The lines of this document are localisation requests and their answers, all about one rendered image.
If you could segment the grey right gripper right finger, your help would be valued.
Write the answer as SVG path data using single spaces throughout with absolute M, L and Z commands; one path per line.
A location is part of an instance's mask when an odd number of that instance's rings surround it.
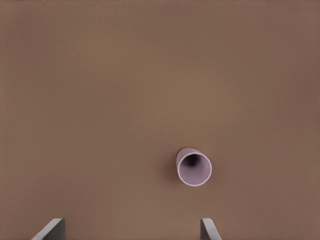
M 211 218 L 200 219 L 200 240 L 222 240 Z

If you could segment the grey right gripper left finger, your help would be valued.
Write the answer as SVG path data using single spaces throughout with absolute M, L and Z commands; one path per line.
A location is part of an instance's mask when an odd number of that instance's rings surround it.
M 52 219 L 31 240 L 66 240 L 66 221 L 64 218 Z

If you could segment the purple cup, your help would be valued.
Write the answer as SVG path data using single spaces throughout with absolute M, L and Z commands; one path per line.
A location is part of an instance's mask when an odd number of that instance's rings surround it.
M 178 151 L 176 169 L 180 180 L 191 187 L 205 184 L 213 171 L 211 160 L 192 147 L 183 147 Z

